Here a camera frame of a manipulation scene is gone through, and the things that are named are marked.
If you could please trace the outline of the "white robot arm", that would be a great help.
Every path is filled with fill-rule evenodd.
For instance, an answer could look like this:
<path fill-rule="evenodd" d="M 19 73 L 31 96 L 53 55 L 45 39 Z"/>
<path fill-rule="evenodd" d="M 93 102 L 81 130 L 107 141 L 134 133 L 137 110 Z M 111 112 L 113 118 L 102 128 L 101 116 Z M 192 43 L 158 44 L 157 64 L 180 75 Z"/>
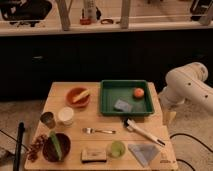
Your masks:
<path fill-rule="evenodd" d="M 208 69 L 200 62 L 174 68 L 166 74 L 166 86 L 158 94 L 164 125 L 169 125 L 175 118 L 173 107 L 183 104 L 186 99 L 213 115 L 213 87 L 205 83 L 207 78 Z"/>

